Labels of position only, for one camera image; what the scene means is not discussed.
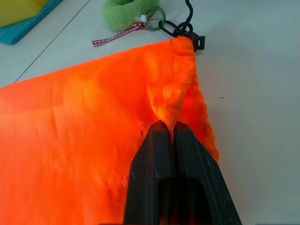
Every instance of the orange drawstring bag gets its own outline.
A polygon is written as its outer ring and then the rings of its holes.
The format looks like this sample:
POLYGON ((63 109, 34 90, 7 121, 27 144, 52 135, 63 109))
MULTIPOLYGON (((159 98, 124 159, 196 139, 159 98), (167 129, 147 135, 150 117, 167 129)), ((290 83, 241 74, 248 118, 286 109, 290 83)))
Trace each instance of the orange drawstring bag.
POLYGON ((193 50, 179 37, 0 89, 0 224, 122 223, 158 120, 188 124, 218 161, 193 50))

